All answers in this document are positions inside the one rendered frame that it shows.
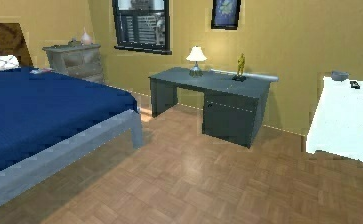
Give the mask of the dark grey desk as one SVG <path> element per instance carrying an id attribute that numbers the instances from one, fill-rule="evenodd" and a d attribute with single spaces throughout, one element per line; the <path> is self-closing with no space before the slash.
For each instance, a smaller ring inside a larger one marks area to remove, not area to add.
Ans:
<path id="1" fill-rule="evenodd" d="M 204 94 L 202 133 L 250 148 L 263 121 L 270 81 L 204 71 L 192 77 L 189 69 L 174 67 L 149 77 L 152 116 L 178 103 L 177 89 Z"/>

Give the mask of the white shade table lamp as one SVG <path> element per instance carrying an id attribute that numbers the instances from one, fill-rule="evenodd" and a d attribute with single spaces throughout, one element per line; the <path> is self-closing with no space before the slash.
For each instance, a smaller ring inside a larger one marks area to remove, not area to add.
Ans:
<path id="1" fill-rule="evenodd" d="M 189 71 L 190 76 L 198 77 L 203 75 L 198 63 L 206 61 L 207 57 L 204 55 L 201 47 L 194 46 L 186 57 L 186 60 L 194 63 L 194 66 Z"/>

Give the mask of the gold statuette on black base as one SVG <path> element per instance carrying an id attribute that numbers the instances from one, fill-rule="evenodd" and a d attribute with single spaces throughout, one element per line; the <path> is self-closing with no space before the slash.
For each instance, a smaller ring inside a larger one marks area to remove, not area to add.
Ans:
<path id="1" fill-rule="evenodd" d="M 245 68 L 245 56 L 241 54 L 237 61 L 237 73 L 233 76 L 234 81 L 245 81 L 246 77 L 243 75 Z"/>

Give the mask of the black framed window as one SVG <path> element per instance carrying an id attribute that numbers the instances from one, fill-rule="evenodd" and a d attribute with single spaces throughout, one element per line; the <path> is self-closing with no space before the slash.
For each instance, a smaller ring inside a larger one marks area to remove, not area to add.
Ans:
<path id="1" fill-rule="evenodd" d="M 171 55 L 169 0 L 112 0 L 115 49 Z"/>

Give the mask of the grey chest of drawers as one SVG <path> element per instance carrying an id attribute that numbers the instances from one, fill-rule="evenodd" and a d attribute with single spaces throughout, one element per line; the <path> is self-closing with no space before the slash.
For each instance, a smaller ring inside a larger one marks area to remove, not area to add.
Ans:
<path id="1" fill-rule="evenodd" d="M 99 44 L 55 45 L 43 50 L 55 72 L 91 82 L 104 82 Z"/>

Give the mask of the pale pink vase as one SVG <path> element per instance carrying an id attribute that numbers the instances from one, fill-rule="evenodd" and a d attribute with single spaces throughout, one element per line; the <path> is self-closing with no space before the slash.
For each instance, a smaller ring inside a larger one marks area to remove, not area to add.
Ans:
<path id="1" fill-rule="evenodd" d="M 81 43 L 83 45 L 90 45 L 92 43 L 91 36 L 86 32 L 86 29 L 83 29 L 83 35 L 81 37 Z"/>

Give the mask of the grey bowl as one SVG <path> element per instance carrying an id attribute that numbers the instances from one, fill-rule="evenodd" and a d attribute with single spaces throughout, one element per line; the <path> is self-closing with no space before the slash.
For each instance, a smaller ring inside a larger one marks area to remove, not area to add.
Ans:
<path id="1" fill-rule="evenodd" d="M 331 78 L 333 81 L 345 81 L 349 78 L 349 73 L 342 71 L 332 71 Z"/>

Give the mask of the white pillow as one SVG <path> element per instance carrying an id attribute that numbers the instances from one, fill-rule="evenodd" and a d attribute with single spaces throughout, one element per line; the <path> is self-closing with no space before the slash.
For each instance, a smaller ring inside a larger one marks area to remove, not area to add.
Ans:
<path id="1" fill-rule="evenodd" d="M 14 55 L 0 56 L 0 71 L 19 68 L 20 63 Z"/>

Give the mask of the black framed wall picture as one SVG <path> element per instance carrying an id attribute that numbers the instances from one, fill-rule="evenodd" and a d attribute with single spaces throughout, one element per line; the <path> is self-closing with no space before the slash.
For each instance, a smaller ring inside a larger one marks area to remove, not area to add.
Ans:
<path id="1" fill-rule="evenodd" d="M 213 0 L 212 29 L 236 30 L 241 0 Z"/>

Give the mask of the blue bed with grey frame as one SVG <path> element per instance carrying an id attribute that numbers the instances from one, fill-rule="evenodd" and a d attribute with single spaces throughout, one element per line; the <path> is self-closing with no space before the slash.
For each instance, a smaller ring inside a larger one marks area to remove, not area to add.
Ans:
<path id="1" fill-rule="evenodd" d="M 60 74 L 31 74 L 18 23 L 0 23 L 0 56 L 20 67 L 0 71 L 0 206 L 118 135 L 143 145 L 141 114 L 127 91 Z"/>

